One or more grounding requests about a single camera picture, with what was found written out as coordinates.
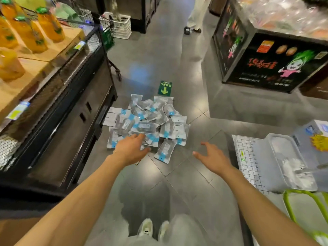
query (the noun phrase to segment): person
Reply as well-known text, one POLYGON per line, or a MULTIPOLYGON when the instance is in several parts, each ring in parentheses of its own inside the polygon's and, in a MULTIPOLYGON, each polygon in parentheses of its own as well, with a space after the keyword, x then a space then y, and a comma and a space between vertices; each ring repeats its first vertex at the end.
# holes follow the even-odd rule
MULTIPOLYGON (((112 155, 51 209, 30 229, 16 246, 82 246, 101 214, 113 183, 120 171, 140 161, 150 151, 140 150, 145 136, 126 137, 117 143, 112 155)), ((193 152, 209 170, 221 176, 235 195, 240 211, 261 246, 318 246, 305 231, 252 186, 241 171, 234 168, 223 152, 208 142, 207 156, 193 152)), ((126 245, 206 245, 198 225, 187 215, 164 222, 159 241, 153 239, 152 222, 146 219, 137 236, 126 245)))
POLYGON ((195 7, 188 18, 187 25, 184 28, 184 34, 190 35, 191 31, 201 33, 201 27, 208 6, 211 0, 195 0, 195 7))

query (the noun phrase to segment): arrow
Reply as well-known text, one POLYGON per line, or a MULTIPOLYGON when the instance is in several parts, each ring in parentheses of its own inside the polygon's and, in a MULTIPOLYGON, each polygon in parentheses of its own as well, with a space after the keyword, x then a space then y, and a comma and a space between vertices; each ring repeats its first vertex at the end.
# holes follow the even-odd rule
POLYGON ((161 92, 163 93, 163 95, 165 95, 166 93, 169 93, 168 91, 166 91, 166 87, 164 87, 164 89, 161 90, 161 92))

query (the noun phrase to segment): black shoe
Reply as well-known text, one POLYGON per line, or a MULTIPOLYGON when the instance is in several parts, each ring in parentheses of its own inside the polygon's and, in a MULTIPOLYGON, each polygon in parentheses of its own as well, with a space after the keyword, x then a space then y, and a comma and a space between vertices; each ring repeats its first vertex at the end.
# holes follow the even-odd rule
POLYGON ((199 34, 202 32, 202 30, 201 30, 200 28, 197 29, 197 30, 196 30, 196 29, 193 29, 193 30, 194 30, 196 33, 199 33, 199 34))
POLYGON ((190 35, 190 27, 185 26, 184 34, 190 35))

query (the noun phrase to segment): store aisle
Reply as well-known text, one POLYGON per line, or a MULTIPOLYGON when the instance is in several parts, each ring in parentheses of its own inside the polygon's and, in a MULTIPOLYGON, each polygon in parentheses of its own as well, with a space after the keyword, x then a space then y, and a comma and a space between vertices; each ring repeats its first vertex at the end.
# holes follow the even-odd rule
MULTIPOLYGON (((187 116, 191 130, 187 145, 174 149, 168 165, 149 153, 139 165, 122 171, 86 245, 116 245, 129 233, 136 235, 146 217, 153 220, 156 236, 164 220, 180 213, 195 217, 215 245, 243 245, 231 190, 192 151, 205 153, 200 142, 209 141, 228 154, 227 134, 263 138, 268 132, 289 133, 290 129, 210 118, 202 61, 218 18, 207 13, 201 34, 183 35, 193 5, 194 0, 162 0, 147 34, 134 32, 129 40, 116 40, 109 52, 123 77, 121 83, 115 80, 114 107, 127 108, 132 93, 152 98, 160 81, 170 81, 174 107, 187 116)), ((103 127, 80 182, 112 153, 106 148, 108 137, 109 130, 103 127)))

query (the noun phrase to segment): cartoon character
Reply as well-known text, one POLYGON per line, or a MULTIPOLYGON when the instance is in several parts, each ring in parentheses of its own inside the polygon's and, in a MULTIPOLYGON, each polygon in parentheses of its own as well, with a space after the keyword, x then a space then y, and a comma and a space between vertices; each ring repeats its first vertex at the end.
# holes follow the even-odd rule
POLYGON ((223 37, 225 37, 227 35, 227 31, 228 29, 230 28, 230 25, 232 24, 232 18, 229 19, 227 25, 226 25, 226 28, 224 29, 223 31, 223 37))
POLYGON ((236 51, 237 46, 238 46, 239 43, 240 43, 240 40, 241 40, 241 37, 240 37, 240 36, 237 36, 237 38, 236 38, 234 44, 232 45, 232 47, 231 47, 231 48, 229 49, 229 51, 228 51, 228 52, 229 52, 228 59, 234 57, 234 53, 235 53, 235 51, 236 51))
POLYGON ((285 67, 281 68, 278 72, 282 72, 281 77, 288 78, 292 73, 301 72, 301 67, 308 61, 314 58, 314 52, 312 50, 306 50, 299 52, 294 56, 294 59, 289 62, 285 67))

